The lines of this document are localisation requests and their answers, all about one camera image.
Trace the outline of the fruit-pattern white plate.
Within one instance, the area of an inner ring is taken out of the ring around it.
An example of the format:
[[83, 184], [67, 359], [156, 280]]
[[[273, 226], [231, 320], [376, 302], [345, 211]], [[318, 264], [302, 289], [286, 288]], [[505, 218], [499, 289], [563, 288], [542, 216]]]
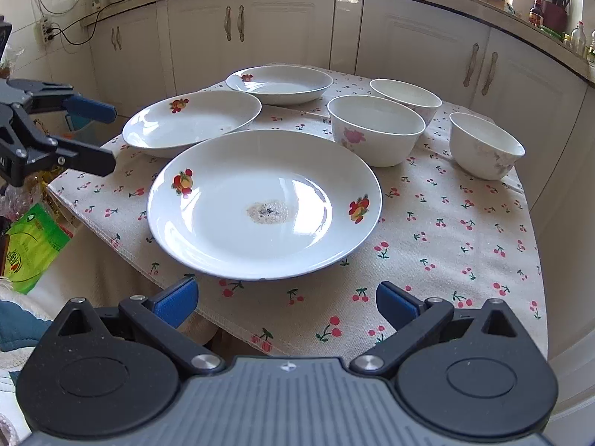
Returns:
[[125, 143], [152, 157], [173, 158], [203, 141], [239, 131], [262, 110], [254, 96], [236, 91], [201, 91], [154, 103], [125, 124]]
[[333, 78], [302, 65], [261, 65], [235, 71], [225, 80], [228, 88], [256, 97], [262, 104], [293, 106], [320, 99]]

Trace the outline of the large front fruit-pattern plate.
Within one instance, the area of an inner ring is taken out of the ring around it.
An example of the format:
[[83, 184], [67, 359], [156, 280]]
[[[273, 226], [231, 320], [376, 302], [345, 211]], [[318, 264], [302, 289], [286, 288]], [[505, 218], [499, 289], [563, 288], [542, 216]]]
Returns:
[[252, 130], [187, 149], [148, 195], [152, 237], [193, 270], [241, 281], [309, 274], [372, 234], [382, 191], [372, 169], [307, 133]]

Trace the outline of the pink flower white bowl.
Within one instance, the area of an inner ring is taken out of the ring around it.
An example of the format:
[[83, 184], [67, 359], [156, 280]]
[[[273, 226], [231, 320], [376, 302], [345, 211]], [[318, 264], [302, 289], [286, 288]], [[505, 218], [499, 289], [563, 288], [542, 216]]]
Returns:
[[417, 112], [397, 102], [348, 95], [327, 103], [333, 139], [371, 167], [394, 167], [411, 154], [425, 132]]

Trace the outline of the white kitchen cabinets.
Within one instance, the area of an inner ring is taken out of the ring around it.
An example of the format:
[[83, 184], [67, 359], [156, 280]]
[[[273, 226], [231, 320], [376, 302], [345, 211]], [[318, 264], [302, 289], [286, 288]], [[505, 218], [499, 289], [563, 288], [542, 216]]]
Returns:
[[313, 65], [334, 78], [329, 97], [393, 78], [520, 141], [525, 155], [503, 179], [520, 181], [540, 257], [547, 348], [562, 378], [551, 433], [570, 444], [585, 436], [594, 410], [593, 65], [469, 1], [130, 0], [84, 25], [100, 93], [125, 117], [240, 68]]

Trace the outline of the green plastic bag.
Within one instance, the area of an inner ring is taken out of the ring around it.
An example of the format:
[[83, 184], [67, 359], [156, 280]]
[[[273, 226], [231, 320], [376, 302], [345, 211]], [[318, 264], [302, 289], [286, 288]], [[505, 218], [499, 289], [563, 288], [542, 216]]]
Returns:
[[1, 276], [11, 282], [14, 291], [27, 294], [69, 240], [37, 203], [1, 237]]

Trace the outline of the clear oil bottle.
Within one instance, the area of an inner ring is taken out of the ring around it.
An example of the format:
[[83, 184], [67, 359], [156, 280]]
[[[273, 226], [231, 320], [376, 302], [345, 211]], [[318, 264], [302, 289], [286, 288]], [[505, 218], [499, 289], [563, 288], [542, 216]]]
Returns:
[[579, 56], [579, 58], [584, 58], [586, 48], [586, 35], [584, 32], [584, 24], [582, 21], [579, 21], [571, 32], [570, 48], [573, 54], [576, 54], [576, 56]]

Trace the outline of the dark sauce bottle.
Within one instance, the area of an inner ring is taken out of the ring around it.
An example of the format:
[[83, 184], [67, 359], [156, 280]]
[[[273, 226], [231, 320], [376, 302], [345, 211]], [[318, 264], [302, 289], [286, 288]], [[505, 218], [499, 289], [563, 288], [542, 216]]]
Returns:
[[543, 0], [534, 0], [534, 5], [530, 8], [530, 13], [528, 13], [528, 23], [534, 27], [540, 27], [543, 25], [543, 20]]

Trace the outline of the red knife block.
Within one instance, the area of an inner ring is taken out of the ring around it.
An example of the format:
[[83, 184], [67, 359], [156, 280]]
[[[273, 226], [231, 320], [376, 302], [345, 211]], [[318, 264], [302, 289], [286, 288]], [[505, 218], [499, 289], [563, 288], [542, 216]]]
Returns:
[[567, 8], [570, 0], [543, 0], [543, 24], [548, 29], [562, 34], [568, 23]]

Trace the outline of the wall power strip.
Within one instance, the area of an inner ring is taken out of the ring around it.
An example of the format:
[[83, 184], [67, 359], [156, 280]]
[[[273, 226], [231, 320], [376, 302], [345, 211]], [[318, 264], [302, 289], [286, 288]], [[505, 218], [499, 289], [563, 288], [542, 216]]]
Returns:
[[41, 17], [38, 21], [41, 41], [44, 45], [49, 44], [54, 39], [54, 27], [48, 17]]

